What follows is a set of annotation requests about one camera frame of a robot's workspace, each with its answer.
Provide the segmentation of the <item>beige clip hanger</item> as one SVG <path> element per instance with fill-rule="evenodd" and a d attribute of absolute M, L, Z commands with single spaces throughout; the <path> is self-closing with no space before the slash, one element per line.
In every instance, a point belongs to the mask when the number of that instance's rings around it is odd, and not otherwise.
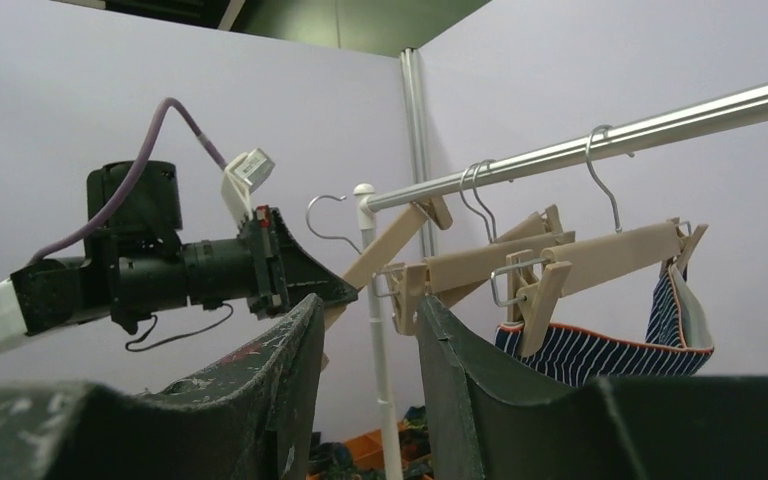
<path fill-rule="evenodd" d="M 542 348 L 560 298 L 661 262 L 683 270 L 709 228 L 704 223 L 691 227 L 689 222 L 676 217 L 637 229 L 623 229 L 618 202 L 596 173 L 591 156 L 596 138 L 608 141 L 610 129 L 602 124 L 591 130 L 584 159 L 591 178 L 609 199 L 615 232 L 538 252 L 514 252 L 506 256 L 504 266 L 491 273 L 494 302 L 506 307 L 509 322 L 521 329 L 516 354 L 523 358 Z"/>
<path fill-rule="evenodd" d="M 374 228 L 376 226 L 376 214 L 371 213 L 371 211 L 367 212 L 364 203 L 365 199 L 374 193 L 374 187 L 368 183 L 361 183 L 354 189 L 353 194 L 358 200 L 357 213 L 361 227 Z M 306 223 L 312 233 L 313 229 L 309 221 L 310 210 L 316 201 L 326 197 L 333 197 L 338 201 L 345 200 L 345 195 L 342 197 L 334 197 L 333 195 L 314 197 L 309 202 L 306 211 Z M 396 219 L 360 252 L 355 261 L 338 278 L 344 280 L 358 292 L 363 290 L 372 282 L 374 274 L 387 266 L 429 220 L 440 230 L 447 230 L 452 226 L 453 219 L 443 197 L 437 196 L 418 202 L 409 202 Z M 343 315 L 347 305 L 348 303 L 343 303 L 338 306 L 325 307 L 324 325 L 326 331 Z"/>
<path fill-rule="evenodd" d="M 489 166 L 488 160 L 471 165 L 458 182 L 464 206 L 484 221 L 488 245 L 426 257 L 413 264 L 394 263 L 379 272 L 386 281 L 387 292 L 383 296 L 391 300 L 392 321 L 398 334 L 416 334 L 416 314 L 425 296 L 436 295 L 445 305 L 452 306 L 488 282 L 491 273 L 504 265 L 509 254 L 575 241 L 576 232 L 563 228 L 556 205 L 530 214 L 500 235 L 496 218 L 480 199 L 476 187 L 478 174 Z"/>
<path fill-rule="evenodd" d="M 475 213 L 482 219 L 490 243 L 455 254 L 455 257 L 461 262 L 462 270 L 466 271 L 464 276 L 467 279 L 467 283 L 439 294 L 439 299 L 447 307 L 456 305 L 489 280 L 490 273 L 486 268 L 489 265 L 498 266 L 497 257 L 499 256 L 499 253 L 497 252 L 497 249 L 502 243 L 546 234 L 555 235 L 562 232 L 560 220 L 557 215 L 557 206 L 551 205 L 542 214 L 533 212 L 521 223 L 503 234 L 501 239 L 498 239 L 496 235 L 495 216 L 479 198 L 475 185 L 472 185 L 473 196 L 490 217 L 490 220 L 487 220 L 487 217 L 481 211 L 471 206 L 464 193 L 467 177 L 470 177 L 472 182 L 474 182 L 477 179 L 481 167 L 488 166 L 490 163 L 491 160 L 484 160 L 467 167 L 460 175 L 458 181 L 458 193 L 462 203 L 469 211 Z"/>

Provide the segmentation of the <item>dark striped underwear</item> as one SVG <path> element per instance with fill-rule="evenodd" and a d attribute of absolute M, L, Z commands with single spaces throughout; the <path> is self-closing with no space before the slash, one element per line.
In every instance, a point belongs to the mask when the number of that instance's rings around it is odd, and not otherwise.
<path fill-rule="evenodd" d="M 705 311 L 687 270 L 669 265 L 652 293 L 645 340 L 633 342 L 566 324 L 552 324 L 540 350 L 518 353 L 524 327 L 503 323 L 494 346 L 526 367 L 570 387 L 593 377 L 692 376 L 715 352 Z"/>

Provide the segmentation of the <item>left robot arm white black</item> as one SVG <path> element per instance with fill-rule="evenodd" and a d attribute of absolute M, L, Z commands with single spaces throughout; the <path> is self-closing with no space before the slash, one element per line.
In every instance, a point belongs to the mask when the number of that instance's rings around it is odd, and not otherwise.
<path fill-rule="evenodd" d="M 258 318 L 287 314 L 309 295 L 325 306 L 354 302 L 358 290 L 311 257 L 280 211 L 232 199 L 229 239 L 185 243 L 177 172 L 147 162 L 92 171 L 87 206 L 98 214 L 119 187 L 127 194 L 101 224 L 80 235 L 80 257 L 44 255 L 0 281 L 0 354 L 44 334 L 110 318 L 135 334 L 161 311 L 246 301 Z"/>

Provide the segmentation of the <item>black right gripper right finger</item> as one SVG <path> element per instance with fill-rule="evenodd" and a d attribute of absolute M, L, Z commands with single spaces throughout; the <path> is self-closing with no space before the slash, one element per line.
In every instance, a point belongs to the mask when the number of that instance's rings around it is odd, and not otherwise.
<path fill-rule="evenodd" d="M 768 479 L 768 376 L 597 378 L 571 388 L 418 309 L 438 479 Z"/>

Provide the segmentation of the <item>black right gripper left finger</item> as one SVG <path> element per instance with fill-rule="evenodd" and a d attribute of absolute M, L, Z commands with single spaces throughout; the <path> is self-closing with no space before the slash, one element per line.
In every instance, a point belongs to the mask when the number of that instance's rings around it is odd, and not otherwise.
<path fill-rule="evenodd" d="M 302 479 L 324 334 L 310 294 L 157 393 L 0 382 L 0 479 Z"/>

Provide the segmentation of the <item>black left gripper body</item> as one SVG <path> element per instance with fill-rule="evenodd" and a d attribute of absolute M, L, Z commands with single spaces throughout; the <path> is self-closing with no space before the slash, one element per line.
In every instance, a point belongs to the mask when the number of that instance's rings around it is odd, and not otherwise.
<path fill-rule="evenodd" d="M 254 283 L 247 298 L 250 312 L 259 320 L 284 315 L 290 300 L 272 209 L 268 205 L 257 206 L 252 217 L 240 225 L 238 239 L 252 262 Z"/>

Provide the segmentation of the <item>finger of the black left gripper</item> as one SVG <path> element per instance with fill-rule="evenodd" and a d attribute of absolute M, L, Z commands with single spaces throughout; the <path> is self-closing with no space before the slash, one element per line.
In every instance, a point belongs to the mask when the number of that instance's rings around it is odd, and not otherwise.
<path fill-rule="evenodd" d="M 281 272 L 279 285 L 286 293 L 288 308 L 310 294 L 325 307 L 345 306 L 358 300 L 359 290 L 309 255 L 294 238 L 278 208 L 271 209 L 271 229 L 277 246 Z"/>

